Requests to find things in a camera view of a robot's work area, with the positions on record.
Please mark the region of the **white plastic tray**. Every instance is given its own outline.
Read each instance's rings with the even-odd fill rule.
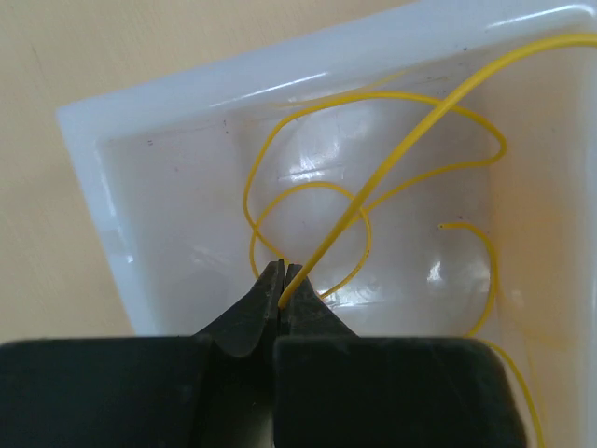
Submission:
[[[267,133],[294,110],[278,104],[392,74],[400,76],[378,90],[443,97],[509,49],[594,31],[596,6],[421,1],[59,109],[137,333],[192,333],[253,284],[241,199]],[[509,154],[490,169],[426,181],[371,213],[368,263],[329,298],[359,334],[464,334],[486,299],[488,260],[474,235],[436,225],[465,219],[480,226],[497,246],[502,272],[497,309],[480,336],[502,345],[521,367],[554,448],[597,444],[595,79],[597,52],[565,49],[517,63],[472,92],[463,105],[506,135]],[[369,101],[287,126],[257,175],[254,217],[276,194],[308,180],[357,191],[428,110]],[[449,114],[378,193],[492,151],[490,135]],[[263,231],[302,262],[346,204],[332,191],[301,192],[276,209]],[[362,223],[342,235],[313,272],[315,287],[327,289],[348,273],[364,242]],[[263,267],[272,256],[259,247],[257,258]],[[528,420],[523,401],[521,413]]]

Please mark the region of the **plastic container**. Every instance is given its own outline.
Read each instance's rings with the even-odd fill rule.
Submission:
[[[295,110],[288,103],[370,83],[443,97],[510,49],[595,31],[596,7],[421,1],[61,108],[64,139],[135,330],[194,332],[253,284],[243,185],[269,130]],[[554,448],[597,444],[595,79],[597,51],[553,50],[469,94],[463,105],[504,133],[509,153],[489,169],[425,181],[372,212],[368,263],[329,298],[363,335],[464,334],[486,299],[488,259],[473,234],[437,224],[465,219],[483,228],[499,253],[501,292],[479,336],[514,357]],[[257,175],[254,217],[297,183],[330,180],[357,191],[428,110],[367,101],[287,126]],[[492,151],[490,135],[449,114],[378,193]],[[346,204],[333,191],[304,191],[263,231],[302,262]],[[362,223],[345,232],[313,272],[314,285],[324,290],[347,274],[364,242]],[[271,254],[259,245],[257,259],[262,267]],[[523,401],[520,408],[528,418]]]

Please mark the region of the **wire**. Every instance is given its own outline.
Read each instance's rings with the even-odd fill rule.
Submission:
[[[475,336],[481,327],[485,325],[487,319],[489,318],[490,313],[492,312],[493,305],[495,304],[495,294],[497,292],[497,285],[499,284],[499,273],[498,273],[498,266],[497,266],[497,255],[495,253],[495,249],[493,248],[492,242],[487,237],[485,233],[478,227],[473,226],[468,222],[445,222],[443,224],[439,224],[437,226],[439,229],[442,230],[450,230],[450,229],[466,229],[468,231],[472,231],[475,235],[480,238],[480,240],[485,244],[485,250],[487,250],[487,255],[489,257],[489,266],[490,266],[490,283],[489,283],[489,293],[487,295],[487,300],[485,301],[485,308],[483,309],[483,313],[481,317],[477,321],[477,323],[473,326],[473,328],[466,334],[466,337],[472,338]]]
[[[474,336],[479,332],[481,327],[487,322],[487,319],[492,311],[492,308],[495,305],[495,296],[497,291],[499,290],[499,271],[498,271],[498,263],[497,263],[497,252],[495,247],[493,247],[492,241],[488,238],[488,236],[483,233],[481,229],[478,227],[468,223],[468,222],[447,222],[442,223],[437,226],[439,229],[442,230],[451,230],[451,229],[466,229],[468,231],[473,232],[475,235],[480,238],[480,240],[485,244],[485,249],[487,250],[487,255],[489,257],[490,262],[490,286],[489,286],[489,293],[487,296],[487,300],[485,302],[485,308],[483,309],[483,313],[481,317],[477,321],[477,323],[473,326],[473,328],[468,331],[465,335],[466,338],[474,338]],[[522,376],[521,371],[516,366],[514,360],[508,355],[508,353],[499,345],[485,341],[483,339],[478,338],[478,341],[485,343],[488,345],[492,350],[497,352],[501,358],[507,363],[509,368],[514,373],[514,377],[518,382],[519,386],[522,390],[522,395],[524,396],[524,400],[526,401],[527,407],[529,408],[529,414],[531,415],[531,420],[533,422],[533,428],[535,430],[535,435],[537,438],[537,447],[538,448],[545,448],[545,439],[543,436],[543,428],[541,427],[541,419],[539,418],[539,413],[535,407],[535,403],[533,402],[533,396],[531,395],[531,391],[529,386],[524,381],[524,377]]]
[[[302,269],[297,273],[297,275],[293,278],[290,284],[285,288],[280,300],[278,301],[278,306],[280,308],[286,307],[288,301],[292,297],[294,291],[299,287],[302,281],[307,278],[309,272],[315,267],[315,264],[324,256],[327,250],[334,244],[336,239],[340,236],[340,234],[348,227],[348,225],[353,220],[353,216],[358,212],[361,208],[367,197],[371,194],[371,192],[380,184],[383,178],[389,173],[392,167],[407,153],[407,151],[414,145],[429,129],[438,121],[440,120],[446,113],[453,108],[456,103],[458,103],[461,99],[463,99],[469,92],[475,89],[479,84],[485,81],[488,77],[494,75],[498,71],[506,68],[507,66],[519,61],[520,59],[524,59],[528,56],[536,54],[541,51],[545,51],[548,49],[560,49],[566,47],[595,47],[597,48],[597,35],[593,34],[577,34],[577,35],[560,35],[556,37],[549,37],[546,39],[538,40],[531,44],[525,45],[520,47],[519,49],[515,49],[510,51],[509,53],[505,54],[501,58],[489,63],[485,67],[481,68],[477,73],[463,82],[460,86],[458,86],[452,93],[450,93],[443,101],[441,101],[424,119],[417,124],[412,131],[402,140],[402,142],[390,153],[389,156],[382,162],[382,164],[377,168],[375,173],[369,178],[369,180],[365,183],[365,185],[361,188],[361,190],[356,193],[354,199],[351,201],[349,206],[346,208],[336,225],[333,229],[329,232],[327,237],[324,241],[317,247],[315,252],[312,256],[307,260],[307,262],[303,265]],[[348,94],[341,98],[336,98],[329,102],[323,103],[321,105],[307,107],[302,111],[297,112],[296,114],[292,114],[286,119],[280,121],[273,129],[272,133],[266,140],[261,152],[258,156],[258,161],[263,158],[265,151],[267,150],[268,146],[273,140],[273,137],[282,129],[283,126],[286,125],[291,119],[295,119],[297,117],[302,117],[303,115],[307,115],[309,113],[314,112],[315,110],[321,110],[328,107],[333,107],[335,105],[343,105],[353,101],[361,101],[362,95],[361,94]],[[253,178],[257,172],[257,165],[254,165],[254,168],[251,170],[249,174],[249,178],[247,181],[247,187],[250,187]],[[251,224],[251,227],[255,227],[255,223],[252,222],[250,215],[248,214],[248,209],[246,207],[246,199],[248,197],[248,188],[245,188],[245,192],[243,195],[243,208],[245,212],[245,217]]]
[[[482,339],[479,339],[479,341],[486,344],[490,348],[492,348],[493,351],[497,352],[498,355],[506,362],[506,364],[509,366],[509,368],[514,373],[514,376],[516,377],[516,381],[519,383],[519,386],[521,387],[522,395],[524,396],[526,404],[529,408],[529,414],[531,415],[531,420],[533,421],[533,427],[535,429],[535,436],[537,438],[537,447],[545,448],[545,438],[543,437],[543,429],[541,427],[541,420],[539,419],[539,413],[537,412],[535,404],[533,403],[533,396],[531,395],[531,390],[529,389],[529,386],[524,381],[524,377],[522,376],[521,371],[519,370],[518,367],[516,367],[516,363],[514,362],[514,359],[512,359],[509,356],[509,354],[506,353],[506,350],[504,350],[499,345],[496,345],[495,343],[491,343],[489,341],[485,341]]]
[[[321,189],[321,188],[333,189],[333,190],[337,191],[338,193],[344,195],[345,197],[347,197],[350,200],[354,199],[354,196],[350,192],[348,192],[346,189],[343,189],[342,187],[340,187],[336,184],[332,184],[331,182],[309,182],[307,184],[296,185],[295,187],[284,191],[282,194],[280,194],[278,197],[276,197],[276,199],[274,199],[266,207],[266,209],[263,211],[263,213],[261,213],[261,216],[257,220],[257,222],[255,224],[255,229],[258,229],[259,226],[261,225],[261,223],[263,222],[263,220],[270,214],[271,210],[273,210],[273,208],[280,201],[284,200],[288,196],[290,196],[298,191],[304,190],[304,189]],[[354,267],[354,269],[343,280],[341,280],[339,283],[337,283],[334,287],[332,287],[331,289],[329,289],[328,291],[323,293],[321,295],[322,299],[324,299],[325,297],[329,296],[330,294],[336,292],[338,289],[340,289],[341,287],[346,285],[348,282],[350,282],[351,279],[361,270],[361,268],[365,265],[365,262],[367,261],[367,257],[369,255],[369,252],[371,251],[371,224],[369,223],[369,218],[368,218],[367,212],[365,212],[365,210],[363,210],[361,208],[359,210],[359,213],[361,215],[361,218],[363,218],[363,220],[365,221],[365,229],[367,231],[367,244],[365,246],[365,251],[363,252],[361,259],[359,260],[358,264]],[[257,277],[259,277],[259,270],[257,269],[257,265],[255,263],[255,240],[256,240],[256,238],[257,238],[257,232],[253,231],[253,235],[251,235],[251,244],[249,245],[249,259],[251,260],[251,269],[253,270],[253,274],[257,278]],[[284,255],[282,255],[281,252],[276,252],[276,255],[278,255],[278,257],[284,259],[286,262],[289,262],[284,257]]]
[[[373,175],[369,178],[369,180],[365,183],[365,185],[358,191],[358,193],[354,196],[349,206],[346,208],[334,228],[330,231],[324,241],[319,245],[319,247],[315,250],[312,254],[310,259],[305,263],[302,269],[297,273],[294,279],[290,282],[288,286],[286,286],[278,305],[280,308],[284,308],[289,299],[292,297],[292,294],[297,289],[297,287],[302,283],[302,281],[307,277],[309,272],[313,269],[315,264],[324,256],[327,250],[331,247],[331,245],[338,239],[340,234],[347,229],[352,223],[354,223],[354,216],[357,212],[361,213],[361,216],[368,222],[368,217],[366,215],[366,211],[363,210],[363,204],[367,200],[368,196],[371,192],[380,184],[383,178],[389,173],[389,171],[394,167],[394,165],[407,153],[407,151],[414,145],[425,133],[429,131],[429,129],[438,121],[440,120],[450,109],[454,109],[457,107],[456,104],[463,99],[467,94],[469,94],[473,89],[475,89],[479,84],[485,81],[487,78],[491,77],[498,71],[506,68],[507,66],[515,63],[521,59],[529,57],[533,54],[536,54],[541,51],[549,50],[549,49],[561,49],[566,47],[594,47],[597,48],[597,35],[594,34],[577,34],[577,35],[560,35],[556,37],[549,37],[546,39],[538,40],[531,44],[525,45],[520,47],[519,49],[515,49],[510,51],[509,53],[505,54],[501,58],[489,63],[485,67],[478,70],[473,76],[468,78],[464,81],[460,86],[458,86],[451,94],[449,94],[443,101],[440,101],[436,107],[423,119],[419,122],[418,125],[414,127],[414,129],[402,140],[402,142],[390,153],[389,156],[382,162],[382,164],[377,168],[377,170],[373,173]],[[414,94],[407,94],[402,92],[394,92],[394,96],[390,96],[391,92],[372,92],[372,93],[349,93],[344,94],[340,97],[333,97],[327,101],[324,101],[320,105],[312,105],[306,107],[304,110],[291,114],[290,116],[286,117],[285,119],[281,120],[272,130],[266,142],[264,143],[262,149],[260,150],[259,154],[257,155],[257,160],[251,171],[249,173],[247,183],[243,192],[243,212],[247,222],[251,226],[254,235],[261,239],[264,244],[268,246],[266,243],[267,240],[263,238],[263,236],[259,233],[257,224],[253,221],[248,211],[248,194],[257,174],[257,169],[261,160],[265,156],[265,153],[270,146],[273,138],[275,135],[280,132],[280,130],[291,120],[297,119],[299,117],[303,117],[305,115],[311,114],[312,112],[316,112],[318,110],[334,107],[336,105],[345,105],[348,103],[352,103],[355,101],[363,101],[366,99],[371,98],[402,98],[402,99],[413,99]],[[383,202],[385,199],[391,197],[393,194],[396,194],[397,191],[390,191],[386,193],[386,195],[382,196],[377,202],[373,203],[373,206],[377,206],[379,203]],[[473,229],[474,227],[465,227],[464,223],[449,223],[444,224],[444,229],[455,229],[457,228],[455,224],[458,224],[459,227],[467,228],[477,234],[479,237],[483,239],[485,243],[488,253],[490,253],[490,262],[493,262],[493,272],[494,277],[490,285],[490,297],[488,298],[488,303],[486,304],[485,310],[479,319],[479,322],[475,327],[470,330],[467,334],[473,335],[475,334],[482,323],[484,323],[489,315],[493,307],[495,291],[497,290],[497,281],[498,277],[496,276],[497,271],[495,268],[497,267],[496,256],[491,245],[489,239],[482,233],[476,233]],[[540,448],[545,446],[545,440],[543,438],[543,431],[541,428],[541,423],[539,420],[539,416],[537,414],[535,405],[533,404],[533,398],[531,396],[530,390],[526,385],[524,378],[521,372],[516,367],[513,359],[506,353],[498,345],[491,343],[489,341],[480,340],[483,343],[490,346],[494,351],[496,351],[508,364],[509,368],[512,369],[514,375],[519,382],[522,393],[527,401],[527,405],[529,407],[529,412],[531,414],[531,418],[533,420],[533,424],[535,427],[535,433],[537,437],[537,444]]]
[[[420,94],[416,94],[416,93],[408,93],[408,92],[401,92],[401,91],[388,91],[388,92],[369,92],[369,93],[359,93],[359,94],[354,94],[352,95],[353,97],[358,97],[357,100],[353,100],[353,101],[365,101],[368,99],[402,99],[402,100],[409,100],[409,101],[416,101],[416,102],[420,102],[420,103],[426,103],[426,104],[430,104],[430,105],[438,105],[441,103],[442,100],[439,100],[438,98],[432,98],[429,96],[425,96],[425,95],[420,95]],[[279,203],[283,198],[285,198],[288,194],[292,194],[292,193],[287,193],[288,191],[292,190],[293,192],[301,190],[303,188],[298,188],[296,189],[296,187],[287,190],[285,192],[283,192],[280,196],[276,197],[265,209],[264,212],[262,212],[261,217],[257,220],[257,222],[254,222],[253,219],[251,218],[251,215],[248,211],[248,193],[249,190],[251,188],[253,179],[255,178],[255,175],[257,173],[257,169],[259,167],[259,165],[261,164],[261,161],[263,160],[263,157],[265,156],[268,148],[270,147],[271,142],[273,141],[273,138],[276,136],[276,134],[278,132],[280,132],[280,130],[282,130],[282,128],[291,120],[293,119],[297,119],[300,117],[304,117],[305,115],[309,115],[313,112],[322,110],[324,108],[328,108],[328,107],[333,107],[334,105],[328,105],[329,103],[323,103],[320,105],[315,105],[312,107],[309,107],[307,109],[303,109],[299,112],[296,112],[290,116],[288,116],[286,119],[283,119],[282,121],[280,121],[280,123],[278,123],[278,125],[274,128],[274,130],[270,133],[270,136],[268,137],[268,140],[266,140],[266,143],[264,144],[263,148],[261,149],[259,155],[257,156],[257,159],[253,165],[253,168],[251,170],[251,173],[247,179],[247,183],[244,189],[244,195],[243,195],[243,211],[244,211],[244,215],[245,218],[247,220],[247,222],[249,223],[249,225],[251,226],[251,228],[253,229],[253,235],[251,236],[251,242],[249,245],[249,260],[251,263],[251,269],[253,271],[253,274],[255,275],[255,277],[259,277],[259,270],[257,268],[256,262],[255,262],[255,241],[256,238],[258,238],[271,252],[273,252],[278,258],[280,259],[284,259],[286,262],[288,262],[288,258],[282,253],[282,251],[280,251],[274,244],[272,244],[265,236],[263,236],[260,232],[259,232],[259,227],[261,225],[261,222],[263,221],[263,219],[265,219],[265,217],[271,212],[271,209],[273,209],[273,207]],[[415,177],[413,177],[412,179],[398,185],[397,187],[389,190],[388,192],[384,193],[380,198],[378,198],[376,201],[374,201],[373,203],[371,203],[370,205],[368,205],[367,207],[365,207],[364,212],[365,214],[361,214],[361,217],[366,216],[370,211],[372,211],[374,208],[376,208],[377,206],[379,206],[381,203],[383,203],[384,201],[387,201],[388,199],[390,199],[392,196],[398,194],[398,192],[411,187],[414,184],[417,184],[419,182],[422,182],[430,177],[433,177],[435,175],[441,175],[444,173],[447,173],[449,171],[455,171],[455,170],[462,170],[462,169],[466,169],[466,168],[476,168],[476,167],[481,167],[481,166],[486,166],[486,165],[490,165],[492,163],[495,163],[497,161],[499,161],[502,157],[504,157],[507,153],[507,140],[506,138],[502,135],[502,133],[500,133],[500,131],[493,125],[491,124],[486,118],[484,118],[483,116],[469,110],[466,109],[464,107],[460,107],[459,105],[455,105],[452,110],[454,112],[456,112],[457,114],[466,117],[468,119],[471,119],[473,121],[475,121],[477,124],[479,124],[480,126],[482,126],[483,128],[485,128],[487,131],[489,131],[494,137],[495,139],[498,141],[500,148],[497,151],[497,153],[495,153],[495,155],[491,156],[488,159],[485,160],[481,160],[481,161],[464,161],[464,162],[459,162],[459,163],[453,163],[447,166],[443,166],[441,168],[437,168],[435,170],[431,170],[428,173],[424,173],[422,175],[417,175]],[[302,184],[302,185],[311,185],[311,184],[315,184],[314,182],[308,183],[308,184]],[[345,189],[343,189],[342,187],[336,185],[336,184],[332,184],[331,182],[319,182],[318,186],[320,188],[328,188],[328,189],[334,189],[335,191],[340,192],[341,194],[343,194],[344,196],[347,196],[346,193],[348,193],[348,191],[346,191]],[[360,216],[356,216],[354,217],[349,226],[352,226],[353,224],[355,224],[355,222],[360,218]],[[330,290],[326,291],[323,295],[322,298],[329,296],[331,293],[337,291],[338,289],[340,289],[341,286],[346,285],[348,282],[350,282],[360,271],[360,269],[363,267],[363,265],[365,264],[365,261],[367,259],[368,256],[368,251],[370,250],[370,245],[366,248],[365,254],[363,256],[363,258],[361,258],[361,261],[359,261],[359,264],[357,265],[357,269],[355,268],[354,270],[352,270],[343,280],[341,280],[337,285],[335,285],[333,288],[331,288]]]

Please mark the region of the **table surface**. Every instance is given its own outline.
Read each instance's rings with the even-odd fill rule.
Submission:
[[[0,0],[0,342],[131,334],[54,119],[408,0]]]

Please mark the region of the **beige table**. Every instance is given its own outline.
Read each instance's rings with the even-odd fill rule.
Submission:
[[[407,0],[0,0],[0,342],[130,334],[54,110]]]

